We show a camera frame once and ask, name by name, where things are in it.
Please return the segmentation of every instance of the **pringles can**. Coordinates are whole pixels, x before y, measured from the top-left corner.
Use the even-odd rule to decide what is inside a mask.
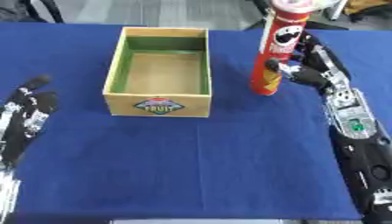
[[[276,58],[286,63],[294,51],[313,10],[312,0],[272,0],[272,9],[266,19],[251,88],[259,95],[273,95],[282,75],[265,67],[265,61]]]

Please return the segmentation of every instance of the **pringles logo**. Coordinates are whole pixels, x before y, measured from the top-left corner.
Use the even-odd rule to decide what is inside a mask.
[[[184,106],[168,98],[149,98],[146,101],[142,101],[136,104],[135,108],[162,116],[170,112],[182,109],[184,108]]]
[[[303,28],[300,25],[285,26],[274,34],[274,42],[269,50],[273,53],[291,53],[301,35]]]

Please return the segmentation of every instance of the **table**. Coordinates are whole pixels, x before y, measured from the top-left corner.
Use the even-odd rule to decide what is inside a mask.
[[[36,74],[52,75],[45,89],[60,98],[59,112],[18,167],[18,214],[30,215],[30,223],[32,217],[360,217],[334,160],[316,92],[286,80],[274,96],[250,92],[260,30],[210,32],[208,119],[109,114],[102,87],[120,30],[0,24],[0,99]],[[392,133],[392,33],[313,33],[341,57]]]

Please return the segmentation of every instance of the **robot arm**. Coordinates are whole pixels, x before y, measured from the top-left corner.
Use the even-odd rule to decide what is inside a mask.
[[[330,138],[339,168],[363,222],[392,223],[392,146],[390,137],[375,119],[363,93],[350,86],[350,76],[338,58],[309,33],[294,60],[287,66],[276,59],[270,70],[291,81],[316,88],[322,96]]]
[[[48,76],[37,76],[0,106],[0,223],[13,212],[18,196],[20,180],[14,178],[18,160],[57,108],[54,92],[33,93],[48,82]]]

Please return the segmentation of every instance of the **box label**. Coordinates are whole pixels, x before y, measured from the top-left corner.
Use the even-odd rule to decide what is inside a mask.
[[[149,98],[136,104],[135,108],[162,116],[170,112],[182,109],[184,108],[184,106],[168,98]]]

